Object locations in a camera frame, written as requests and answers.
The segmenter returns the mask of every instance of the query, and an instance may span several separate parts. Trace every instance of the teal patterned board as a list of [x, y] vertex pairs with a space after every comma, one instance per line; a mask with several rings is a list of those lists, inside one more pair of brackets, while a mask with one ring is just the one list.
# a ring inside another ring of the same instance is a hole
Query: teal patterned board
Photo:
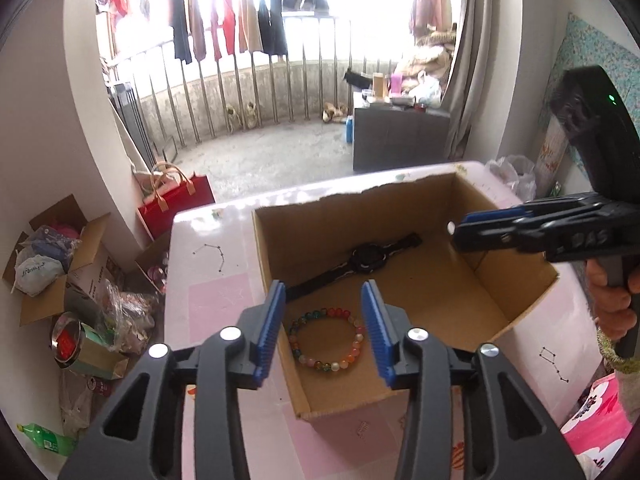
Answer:
[[[564, 40], [546, 84], [542, 110], [538, 117], [540, 129], [546, 131], [548, 127], [549, 100], [562, 73], [570, 68], [590, 65], [600, 65], [607, 72], [622, 97], [636, 130], [640, 132], [640, 57], [572, 13], [569, 13]], [[584, 173], [580, 156], [573, 148], [570, 148], [570, 153]]]

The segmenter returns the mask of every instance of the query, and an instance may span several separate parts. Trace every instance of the beaded bracelet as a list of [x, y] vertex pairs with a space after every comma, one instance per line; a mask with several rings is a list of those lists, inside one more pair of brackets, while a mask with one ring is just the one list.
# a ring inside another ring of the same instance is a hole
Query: beaded bracelet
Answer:
[[[322, 317], [335, 317], [342, 318], [352, 324], [356, 329], [355, 338], [351, 343], [351, 352], [340, 362], [323, 363], [317, 361], [313, 357], [307, 357], [300, 350], [298, 343], [298, 330], [305, 326], [309, 321], [315, 319], [321, 319]], [[360, 346], [364, 340], [364, 325], [360, 319], [354, 319], [349, 310], [343, 310], [341, 308], [322, 308], [321, 310], [314, 310], [313, 312], [307, 312], [304, 316], [294, 320], [289, 328], [289, 343], [291, 345], [291, 351], [293, 357], [295, 357], [300, 364], [306, 365], [309, 368], [315, 368], [321, 372], [337, 372], [348, 368], [350, 364], [356, 361], [356, 357], [360, 355]]]

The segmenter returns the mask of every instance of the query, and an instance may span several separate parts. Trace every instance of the cardboard box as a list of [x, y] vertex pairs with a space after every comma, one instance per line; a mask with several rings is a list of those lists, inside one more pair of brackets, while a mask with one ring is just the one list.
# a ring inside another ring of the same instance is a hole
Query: cardboard box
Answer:
[[[53, 222], [71, 225], [80, 233], [82, 243], [74, 254], [68, 274], [60, 276], [35, 298], [24, 295], [20, 311], [21, 326], [67, 310], [77, 313], [89, 324], [94, 322], [106, 292], [104, 280], [120, 283], [123, 277], [122, 271], [101, 243], [108, 219], [107, 214], [88, 222], [76, 199], [69, 195], [29, 222], [34, 230]], [[22, 233], [15, 249], [21, 249], [19, 243], [27, 237]], [[2, 274], [2, 278], [11, 285], [15, 280], [15, 257], [13, 250]]]
[[171, 242], [171, 231], [165, 232], [161, 237], [157, 240], [151, 242], [149, 247], [147, 247], [144, 251], [140, 253], [140, 256], [136, 258], [136, 265], [145, 275], [146, 280], [154, 286], [155, 290], [160, 292], [160, 289], [156, 286], [156, 284], [149, 278], [146, 273], [151, 267], [162, 265], [162, 257], [164, 253], [169, 251], [169, 243]]
[[[295, 285], [343, 263], [359, 244], [386, 244], [417, 232], [422, 245], [391, 257], [383, 269], [343, 278], [288, 304], [284, 325], [320, 308], [340, 307], [360, 316], [360, 288], [372, 278], [385, 301], [404, 308], [415, 326], [454, 348], [475, 351], [511, 330], [557, 278], [541, 254], [458, 254], [453, 249], [447, 223], [494, 208], [461, 177], [442, 174], [258, 209], [254, 223], [265, 290], [272, 278]], [[298, 339], [304, 354], [332, 362], [349, 352], [353, 327], [338, 321], [313, 323]], [[393, 395], [378, 377], [368, 338], [356, 364], [338, 373], [301, 366], [284, 329], [278, 351], [299, 418], [311, 420]]]

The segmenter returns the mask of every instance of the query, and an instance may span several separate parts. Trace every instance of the red handbag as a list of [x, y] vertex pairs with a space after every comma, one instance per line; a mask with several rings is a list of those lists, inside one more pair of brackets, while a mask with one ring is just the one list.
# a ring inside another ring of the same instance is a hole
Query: red handbag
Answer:
[[158, 193], [158, 183], [161, 177], [151, 178], [151, 186], [156, 199], [150, 204], [140, 206], [138, 211], [153, 239], [171, 229], [174, 216], [179, 212], [216, 202], [206, 176], [196, 176], [194, 173], [191, 178], [187, 178], [178, 166], [170, 162], [158, 162], [151, 170], [151, 175], [154, 174], [155, 170], [160, 170], [163, 166], [162, 174], [180, 174], [180, 184], [178, 184], [178, 187], [160, 195]]

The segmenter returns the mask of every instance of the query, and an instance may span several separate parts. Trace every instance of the floor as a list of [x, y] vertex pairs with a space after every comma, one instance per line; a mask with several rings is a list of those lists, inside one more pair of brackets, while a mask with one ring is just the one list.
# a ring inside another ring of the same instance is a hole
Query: floor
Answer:
[[239, 132], [181, 150], [175, 163], [207, 174], [216, 202], [353, 174], [344, 124], [298, 121]]

